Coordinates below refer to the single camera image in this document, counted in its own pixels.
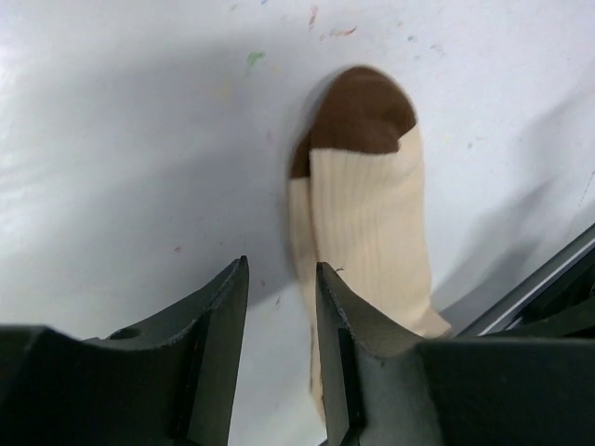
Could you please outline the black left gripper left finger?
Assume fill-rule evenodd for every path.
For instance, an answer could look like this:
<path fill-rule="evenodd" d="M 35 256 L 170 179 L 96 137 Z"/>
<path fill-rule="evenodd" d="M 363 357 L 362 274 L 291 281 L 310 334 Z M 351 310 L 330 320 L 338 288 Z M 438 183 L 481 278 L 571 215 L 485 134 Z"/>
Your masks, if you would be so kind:
<path fill-rule="evenodd" d="M 224 445 L 245 329 L 249 266 L 106 338 L 1 329 L 5 445 Z"/>

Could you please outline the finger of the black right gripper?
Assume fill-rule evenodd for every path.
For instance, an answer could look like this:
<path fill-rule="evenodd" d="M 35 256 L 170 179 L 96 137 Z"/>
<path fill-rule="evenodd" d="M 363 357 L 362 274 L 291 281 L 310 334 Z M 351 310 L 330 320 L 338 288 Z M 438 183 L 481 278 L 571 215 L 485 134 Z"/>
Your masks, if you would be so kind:
<path fill-rule="evenodd" d="M 458 334 L 491 335 L 542 321 L 587 300 L 593 285 L 594 228 L 589 227 Z"/>

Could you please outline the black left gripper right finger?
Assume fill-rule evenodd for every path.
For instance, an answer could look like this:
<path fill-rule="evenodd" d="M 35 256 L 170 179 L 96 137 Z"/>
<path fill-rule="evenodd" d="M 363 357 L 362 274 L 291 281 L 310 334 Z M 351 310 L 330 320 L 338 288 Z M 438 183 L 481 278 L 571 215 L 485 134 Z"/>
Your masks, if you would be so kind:
<path fill-rule="evenodd" d="M 316 267 L 331 445 L 590 445 L 594 303 L 517 330 L 425 339 Z"/>

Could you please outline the cream and brown sock pair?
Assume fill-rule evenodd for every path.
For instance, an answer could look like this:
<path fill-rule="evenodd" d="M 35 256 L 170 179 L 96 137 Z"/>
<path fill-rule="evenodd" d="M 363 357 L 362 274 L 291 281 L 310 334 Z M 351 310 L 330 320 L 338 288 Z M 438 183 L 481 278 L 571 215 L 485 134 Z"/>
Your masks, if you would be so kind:
<path fill-rule="evenodd" d="M 289 233 L 310 321 L 318 263 L 408 331 L 445 335 L 432 306 L 425 165 L 417 114 L 402 89 L 366 66 L 328 87 L 288 179 Z"/>

